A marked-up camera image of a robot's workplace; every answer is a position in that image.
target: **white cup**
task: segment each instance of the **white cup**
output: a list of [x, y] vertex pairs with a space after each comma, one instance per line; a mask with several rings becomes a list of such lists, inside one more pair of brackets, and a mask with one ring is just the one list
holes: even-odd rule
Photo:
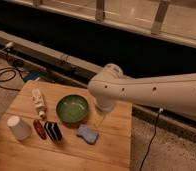
[[30, 125], [23, 121], [19, 116], [11, 116], [7, 120], [7, 126], [17, 140], [24, 140], [32, 133]]

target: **wooden cutting board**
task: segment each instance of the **wooden cutting board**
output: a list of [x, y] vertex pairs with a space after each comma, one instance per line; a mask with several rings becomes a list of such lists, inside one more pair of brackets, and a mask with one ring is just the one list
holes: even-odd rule
[[[40, 119], [31, 97], [31, 91], [39, 88], [45, 96], [48, 121], [57, 122], [63, 134], [60, 143], [49, 138], [42, 140], [33, 129], [33, 120]], [[116, 108], [98, 128], [99, 138], [89, 145], [76, 136], [75, 127], [67, 127], [56, 114], [58, 101], [66, 95], [78, 94], [89, 103], [89, 114], [84, 121], [90, 128], [97, 122], [94, 98], [87, 89], [29, 81], [17, 95], [0, 120], [0, 170], [129, 170], [131, 144], [132, 105], [118, 102]], [[24, 141], [17, 141], [6, 125], [10, 116], [18, 115], [32, 126], [32, 134]]]

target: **plug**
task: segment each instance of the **plug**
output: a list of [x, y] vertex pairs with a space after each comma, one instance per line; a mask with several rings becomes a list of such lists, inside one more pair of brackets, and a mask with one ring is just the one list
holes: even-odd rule
[[13, 43], [13, 42], [9, 42], [9, 43], [7, 43], [7, 44], [5, 45], [5, 48], [6, 48], [6, 49], [11, 49], [11, 48], [13, 48], [13, 46], [14, 46], [14, 43]]

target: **black cable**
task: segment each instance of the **black cable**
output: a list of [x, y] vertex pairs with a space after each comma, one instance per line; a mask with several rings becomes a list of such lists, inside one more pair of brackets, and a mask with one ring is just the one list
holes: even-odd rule
[[[13, 73], [13, 75], [10, 78], [7, 78], [7, 79], [1, 79], [2, 75], [4, 75], [5, 73], [8, 73], [8, 72]], [[15, 76], [17, 75], [17, 72], [20, 75], [20, 77], [23, 79], [23, 77], [21, 75], [21, 72], [16, 68], [10, 67], [10, 68], [0, 69], [0, 83], [11, 81], [12, 79], [15, 78]], [[3, 88], [5, 90], [20, 91], [20, 89], [4, 87], [2, 85], [0, 85], [0, 88]]]
[[154, 124], [154, 135], [152, 136], [152, 138], [151, 138], [151, 140], [150, 140], [150, 142], [149, 142], [147, 152], [146, 152], [145, 157], [143, 158], [143, 161], [142, 161], [142, 163], [141, 163], [141, 165], [140, 165], [139, 171], [142, 171], [144, 162], [145, 162], [145, 160], [146, 160], [146, 158], [147, 158], [147, 156], [148, 156], [148, 154], [149, 154], [149, 151], [150, 151], [150, 148], [151, 148], [151, 144], [152, 144], [152, 142], [153, 142], [153, 140], [154, 140], [154, 138], [155, 138], [155, 136], [156, 136], [156, 133], [157, 133], [157, 122], [158, 122], [158, 120], [159, 120], [159, 117], [160, 117], [160, 114], [161, 114], [161, 113], [162, 113], [162, 109], [160, 109], [159, 112], [158, 112], [158, 114], [157, 114], [157, 117], [156, 117], [156, 120], [155, 120], [155, 124]]

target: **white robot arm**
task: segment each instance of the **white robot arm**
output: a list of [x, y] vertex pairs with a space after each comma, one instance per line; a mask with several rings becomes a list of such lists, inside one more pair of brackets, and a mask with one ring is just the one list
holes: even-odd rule
[[88, 85], [103, 112], [113, 110], [116, 100], [167, 109], [196, 120], [196, 74], [132, 79], [114, 64], [106, 65]]

